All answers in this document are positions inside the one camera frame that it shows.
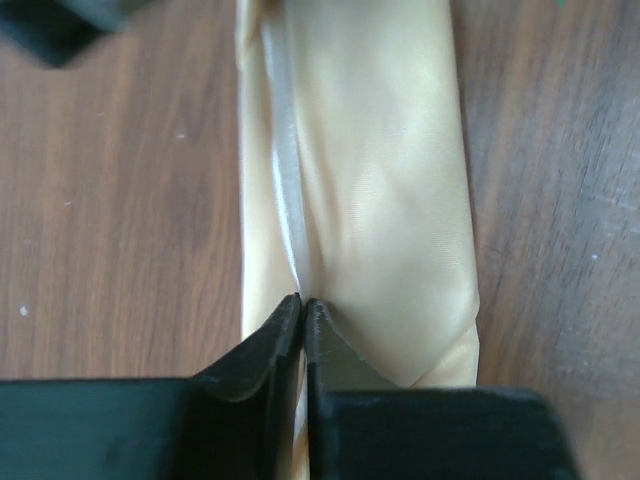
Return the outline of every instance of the shiny fabric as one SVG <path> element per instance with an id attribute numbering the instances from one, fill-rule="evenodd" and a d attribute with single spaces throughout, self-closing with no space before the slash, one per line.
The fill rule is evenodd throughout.
<path id="1" fill-rule="evenodd" d="M 474 384 L 476 266 L 442 0 L 239 0 L 243 337 L 296 289 L 272 181 L 271 16 L 286 31 L 311 295 L 398 385 Z"/>

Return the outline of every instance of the cream cloth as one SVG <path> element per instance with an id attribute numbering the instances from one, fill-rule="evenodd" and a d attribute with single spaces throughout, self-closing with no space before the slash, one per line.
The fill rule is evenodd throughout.
<path id="1" fill-rule="evenodd" d="M 272 180 L 265 22 L 285 29 L 311 295 L 398 385 L 474 384 L 476 266 L 442 0 L 239 0 L 243 338 L 296 290 Z"/>

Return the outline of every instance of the wood grain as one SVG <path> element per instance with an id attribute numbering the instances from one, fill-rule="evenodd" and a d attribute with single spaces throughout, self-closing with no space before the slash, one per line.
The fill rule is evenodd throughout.
<path id="1" fill-rule="evenodd" d="M 238 341 L 234 8 L 166 2 L 69 71 L 0 46 L 3 377 L 186 375 Z"/>
<path id="2" fill-rule="evenodd" d="M 454 1 L 483 384 L 640 478 L 640 3 Z"/>
<path id="3" fill-rule="evenodd" d="M 638 478 L 640 4 L 452 6 L 479 381 L 550 398 L 587 478 Z M 0 45 L 2 377 L 186 375 L 239 340 L 234 8 L 167 2 L 66 72 Z"/>

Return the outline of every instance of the table surface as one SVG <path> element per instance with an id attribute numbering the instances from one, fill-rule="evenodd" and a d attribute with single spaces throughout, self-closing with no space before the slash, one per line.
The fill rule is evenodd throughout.
<path id="1" fill-rule="evenodd" d="M 163 3 L 69 71 L 0 44 L 0 376 L 188 375 L 239 340 L 235 5 Z M 479 382 L 640 475 L 640 3 L 452 2 Z"/>

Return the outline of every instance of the black plastic object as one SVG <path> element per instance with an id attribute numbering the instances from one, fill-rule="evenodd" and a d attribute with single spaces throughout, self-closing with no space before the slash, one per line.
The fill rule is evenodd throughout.
<path id="1" fill-rule="evenodd" d="M 191 379 L 0 383 L 0 479 L 285 479 L 301 302 Z"/>
<path id="2" fill-rule="evenodd" d="M 551 408 L 521 390 L 399 389 L 307 305 L 311 477 L 577 479 Z"/>
<path id="3" fill-rule="evenodd" d="M 56 0 L 0 3 L 0 30 L 52 67 L 66 65 L 106 33 Z"/>

